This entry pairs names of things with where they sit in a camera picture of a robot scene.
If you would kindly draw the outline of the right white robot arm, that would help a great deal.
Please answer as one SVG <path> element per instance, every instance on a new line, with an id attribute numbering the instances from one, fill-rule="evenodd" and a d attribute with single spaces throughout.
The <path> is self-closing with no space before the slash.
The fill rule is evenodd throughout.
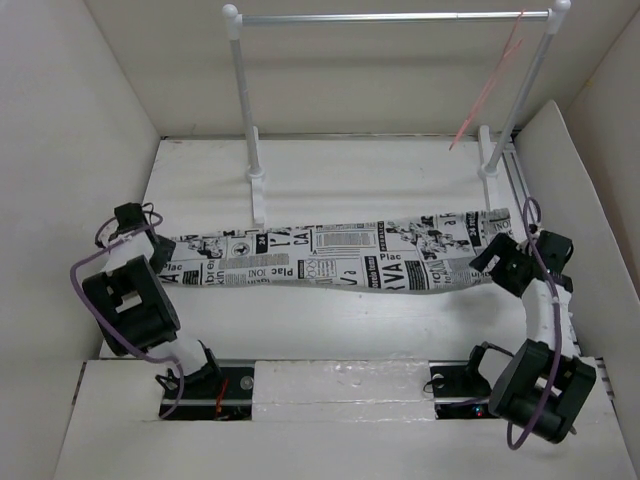
<path id="1" fill-rule="evenodd" d="M 572 255 L 572 241 L 553 232 L 539 231 L 522 243 L 500 233 L 470 263 L 478 272 L 487 271 L 525 308 L 526 339 L 500 376 L 486 359 L 462 369 L 471 392 L 483 394 L 493 387 L 488 410 L 508 422 L 513 450 L 530 435 L 562 442 L 595 385 L 596 370 L 579 358 L 571 335 L 574 285 L 563 270 Z"/>

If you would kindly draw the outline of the newspaper print trousers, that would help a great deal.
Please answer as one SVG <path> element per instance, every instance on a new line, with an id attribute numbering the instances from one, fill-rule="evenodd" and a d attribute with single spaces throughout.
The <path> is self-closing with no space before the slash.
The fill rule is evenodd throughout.
<path id="1" fill-rule="evenodd" d="M 488 282 L 470 263 L 501 233 L 512 233 L 506 209 L 185 235 L 175 238 L 160 278 L 192 287 L 440 293 Z"/>

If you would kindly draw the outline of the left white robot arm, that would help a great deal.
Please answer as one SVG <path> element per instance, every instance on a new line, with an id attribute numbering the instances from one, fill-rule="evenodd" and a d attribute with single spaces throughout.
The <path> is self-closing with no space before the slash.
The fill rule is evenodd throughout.
<path id="1" fill-rule="evenodd" d="M 139 203 L 116 207 L 115 232 L 107 241 L 96 236 L 106 264 L 82 280 L 80 297 L 115 355 L 173 365 L 157 378 L 165 390 L 184 386 L 212 396 L 222 387 L 221 368 L 210 348 L 179 333 L 177 311 L 161 285 L 160 274 L 176 247 L 156 233 L 161 220 Z"/>

